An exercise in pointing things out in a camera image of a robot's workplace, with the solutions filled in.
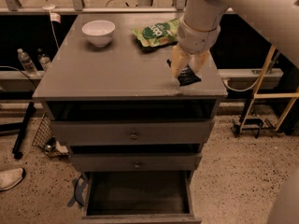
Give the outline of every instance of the white robotic arm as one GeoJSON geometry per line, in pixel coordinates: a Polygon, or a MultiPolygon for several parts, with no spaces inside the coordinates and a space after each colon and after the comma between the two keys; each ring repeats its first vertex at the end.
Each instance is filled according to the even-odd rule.
{"type": "Polygon", "coordinates": [[[171,57],[174,77],[191,56],[196,64],[194,72],[201,68],[228,7],[299,67],[299,0],[188,0],[171,57]]]}

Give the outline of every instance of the drawer handle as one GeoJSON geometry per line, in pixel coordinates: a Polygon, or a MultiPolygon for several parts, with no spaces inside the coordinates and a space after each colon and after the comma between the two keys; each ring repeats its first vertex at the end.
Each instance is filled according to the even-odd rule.
{"type": "Polygon", "coordinates": [[[140,168],[140,165],[141,165],[141,163],[140,163],[139,161],[137,161],[137,162],[135,163],[135,166],[134,166],[134,167],[135,167],[136,169],[139,169],[139,168],[140,168]]]}
{"type": "Polygon", "coordinates": [[[132,132],[130,137],[132,140],[136,140],[138,138],[138,134],[136,132],[132,132]]]}

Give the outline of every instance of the bag of chips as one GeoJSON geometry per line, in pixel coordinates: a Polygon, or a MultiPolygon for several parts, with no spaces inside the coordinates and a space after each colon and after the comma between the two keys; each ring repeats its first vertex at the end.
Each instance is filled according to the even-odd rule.
{"type": "Polygon", "coordinates": [[[177,42],[178,19],[132,29],[143,48],[157,48],[177,42]]]}

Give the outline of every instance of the white shoe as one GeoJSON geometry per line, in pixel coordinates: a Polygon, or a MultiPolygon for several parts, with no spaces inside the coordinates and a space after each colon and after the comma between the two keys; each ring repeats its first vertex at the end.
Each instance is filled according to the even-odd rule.
{"type": "Polygon", "coordinates": [[[0,172],[0,191],[9,190],[19,184],[25,177],[23,168],[0,172]]]}

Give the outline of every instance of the white bowl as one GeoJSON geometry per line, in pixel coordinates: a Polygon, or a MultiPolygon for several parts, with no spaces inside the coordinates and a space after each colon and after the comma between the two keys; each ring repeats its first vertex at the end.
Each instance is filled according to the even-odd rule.
{"type": "Polygon", "coordinates": [[[115,25],[111,21],[91,21],[82,27],[86,39],[96,47],[106,46],[113,38],[115,25]]]}

